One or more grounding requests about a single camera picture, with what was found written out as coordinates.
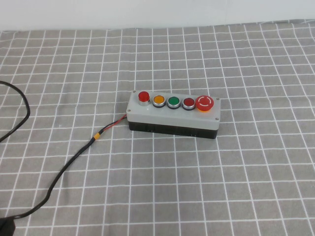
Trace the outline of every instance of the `black plug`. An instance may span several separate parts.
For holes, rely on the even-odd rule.
[[[13,236],[15,224],[13,219],[0,219],[0,236]]]

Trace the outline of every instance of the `black cable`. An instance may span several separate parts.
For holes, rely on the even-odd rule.
[[[123,119],[126,119],[126,117],[123,117],[117,121],[114,121],[108,125],[106,125],[104,128],[102,128],[99,131],[99,134],[103,133],[104,129],[106,129],[108,126],[115,124],[118,121],[121,121]],[[37,204],[34,208],[32,208],[31,210],[22,213],[22,214],[18,214],[18,215],[13,215],[13,216],[9,216],[9,217],[5,217],[5,218],[0,218],[0,220],[7,220],[7,219],[21,219],[24,217],[27,217],[29,215],[31,215],[32,213],[34,213],[35,211],[37,211],[38,209],[40,209],[50,198],[51,192],[53,191],[56,183],[58,182],[58,180],[60,179],[60,177],[63,175],[63,173],[66,171],[66,169],[74,162],[75,159],[77,159],[86,149],[88,149],[95,141],[95,138],[91,138],[91,140],[84,146],[82,147],[66,164],[65,166],[60,170],[60,172],[57,174],[57,176],[55,177],[55,179],[53,180],[53,182],[51,183],[50,187],[48,188],[46,197],[39,203]]]
[[[24,119],[21,120],[21,122],[18,123],[13,129],[11,129],[6,135],[4,135],[3,137],[0,138],[0,143],[1,143],[7,137],[9,137],[11,134],[13,134],[18,128],[20,128],[25,123],[25,121],[27,121],[27,119],[30,117],[31,109],[30,109],[30,105],[29,105],[28,100],[26,99],[24,93],[19,88],[15,87],[14,85],[12,85],[8,82],[5,82],[5,81],[0,81],[0,84],[7,85],[7,86],[13,88],[15,91],[17,91],[22,96],[23,101],[24,101],[25,106],[26,106],[26,110],[27,110],[27,114],[24,117]]]
[[[11,88],[13,88],[14,90],[16,90],[23,98],[25,105],[26,105],[26,109],[27,109],[27,115],[25,116],[25,118],[18,124],[16,125],[10,132],[8,132],[6,135],[4,135],[2,138],[0,138],[0,142],[2,142],[4,139],[6,139],[7,137],[9,137],[12,133],[14,133],[14,131],[16,131],[19,127],[21,127],[22,124],[25,123],[25,121],[29,118],[31,110],[30,110],[30,106],[28,103],[27,98],[25,97],[25,95],[23,94],[23,92],[21,90],[19,90],[17,87],[15,87],[14,85],[4,82],[4,81],[0,81],[0,84],[3,85],[7,85]],[[58,182],[58,180],[60,179],[60,177],[63,175],[63,173],[67,170],[67,168],[75,161],[75,159],[77,159],[86,149],[88,149],[94,142],[96,139],[99,138],[99,136],[104,132],[104,130],[109,127],[110,125],[113,125],[117,122],[120,122],[121,120],[126,119],[126,116],[124,115],[122,118],[120,118],[117,121],[114,121],[108,125],[106,125],[104,128],[102,128],[93,138],[91,138],[91,140],[84,146],[82,147],[66,164],[65,166],[59,171],[59,173],[57,174],[57,176],[54,178],[53,182],[51,183],[51,185],[48,188],[46,197],[39,203],[37,204],[35,207],[33,207],[31,210],[22,213],[22,214],[18,214],[18,215],[12,215],[12,216],[8,216],[8,217],[4,217],[4,218],[0,218],[0,221],[5,221],[5,220],[16,220],[16,219],[21,219],[24,217],[27,217],[31,214],[33,214],[35,211],[37,211],[38,209],[40,209],[50,198],[51,192],[53,191],[56,183]]]

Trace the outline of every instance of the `red push button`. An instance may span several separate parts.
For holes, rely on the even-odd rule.
[[[209,96],[200,96],[196,99],[196,107],[202,112],[209,111],[214,105],[214,101]]]
[[[183,100],[183,108],[187,111],[191,111],[195,108],[195,100],[188,97]]]
[[[150,100],[150,95],[148,92],[145,92],[145,91],[140,92],[138,96],[139,96],[140,102],[147,102]]]
[[[141,106],[148,106],[150,104],[150,95],[148,92],[142,91],[138,95],[139,97],[139,104]]]

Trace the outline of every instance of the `white wall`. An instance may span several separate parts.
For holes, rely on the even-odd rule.
[[[165,28],[315,19],[315,0],[2,0],[0,30]]]

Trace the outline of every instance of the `push button control box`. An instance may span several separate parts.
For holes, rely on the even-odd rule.
[[[154,91],[133,91],[127,107],[130,130],[215,139],[219,98]]]

